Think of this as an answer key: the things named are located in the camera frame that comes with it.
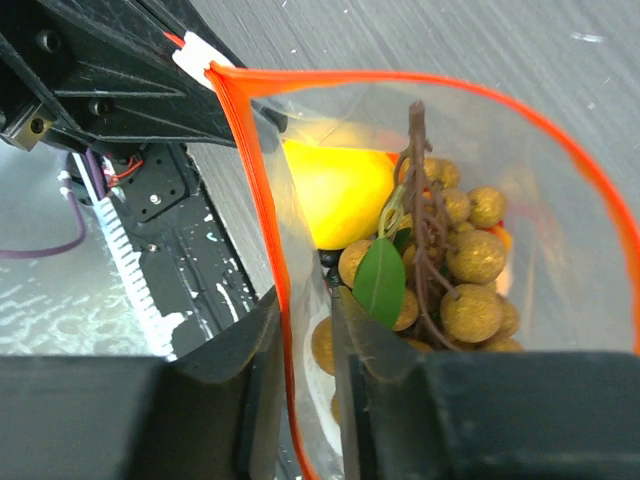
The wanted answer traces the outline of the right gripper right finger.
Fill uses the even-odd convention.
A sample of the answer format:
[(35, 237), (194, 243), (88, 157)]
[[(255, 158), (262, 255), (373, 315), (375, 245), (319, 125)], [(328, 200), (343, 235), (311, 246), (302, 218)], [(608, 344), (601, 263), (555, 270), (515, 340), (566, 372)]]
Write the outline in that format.
[(349, 479), (635, 479), (639, 360), (608, 352), (423, 353), (331, 298)]

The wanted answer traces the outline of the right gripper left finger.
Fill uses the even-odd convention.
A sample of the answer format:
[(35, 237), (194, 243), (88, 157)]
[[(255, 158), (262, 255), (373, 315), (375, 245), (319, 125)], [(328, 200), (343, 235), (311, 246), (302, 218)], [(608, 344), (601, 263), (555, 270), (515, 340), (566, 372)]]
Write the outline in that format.
[(187, 355), (5, 356), (5, 479), (271, 479), (283, 408), (267, 293)]

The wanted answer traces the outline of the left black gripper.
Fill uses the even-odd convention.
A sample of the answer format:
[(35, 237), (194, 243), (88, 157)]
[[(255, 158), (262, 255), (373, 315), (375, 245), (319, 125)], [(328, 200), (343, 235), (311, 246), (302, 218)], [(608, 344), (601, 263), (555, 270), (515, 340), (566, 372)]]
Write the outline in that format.
[(112, 143), (230, 145), (215, 94), (181, 70), (147, 1), (3, 1), (1, 109), (24, 134), (82, 150)]

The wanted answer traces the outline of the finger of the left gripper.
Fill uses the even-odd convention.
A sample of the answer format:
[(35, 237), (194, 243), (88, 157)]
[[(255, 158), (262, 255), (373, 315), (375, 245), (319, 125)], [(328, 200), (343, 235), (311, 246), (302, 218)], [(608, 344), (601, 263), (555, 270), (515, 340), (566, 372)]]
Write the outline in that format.
[(141, 25), (135, 27), (136, 59), (155, 70), (200, 70), (214, 63), (246, 64), (212, 30), (194, 1), (135, 1)]

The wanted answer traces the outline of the brown longan bunch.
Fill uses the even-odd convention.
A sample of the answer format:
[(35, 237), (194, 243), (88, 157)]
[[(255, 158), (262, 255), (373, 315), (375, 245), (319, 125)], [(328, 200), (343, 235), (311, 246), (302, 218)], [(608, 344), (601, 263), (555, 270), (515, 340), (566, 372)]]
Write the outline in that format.
[(421, 353), (519, 352), (520, 314), (498, 289), (511, 249), (506, 198), (490, 186), (460, 190), (457, 165), (432, 153), (422, 102), (408, 119), (376, 231), (321, 251), (326, 281)]

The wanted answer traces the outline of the clear zip bag orange zipper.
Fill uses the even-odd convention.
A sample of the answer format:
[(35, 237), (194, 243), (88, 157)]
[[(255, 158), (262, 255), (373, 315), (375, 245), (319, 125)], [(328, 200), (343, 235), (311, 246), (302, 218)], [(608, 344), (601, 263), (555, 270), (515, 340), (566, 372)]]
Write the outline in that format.
[(639, 227), (574, 140), (460, 80), (171, 41), (246, 172), (305, 478), (638, 477)]

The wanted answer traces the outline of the yellow lemon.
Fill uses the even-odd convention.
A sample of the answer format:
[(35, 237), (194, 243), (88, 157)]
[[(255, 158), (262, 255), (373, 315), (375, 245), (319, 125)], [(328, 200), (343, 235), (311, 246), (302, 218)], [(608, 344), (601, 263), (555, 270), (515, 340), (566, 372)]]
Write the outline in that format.
[(376, 137), (353, 123), (285, 135), (284, 153), (317, 248), (340, 250), (376, 231), (398, 161)]

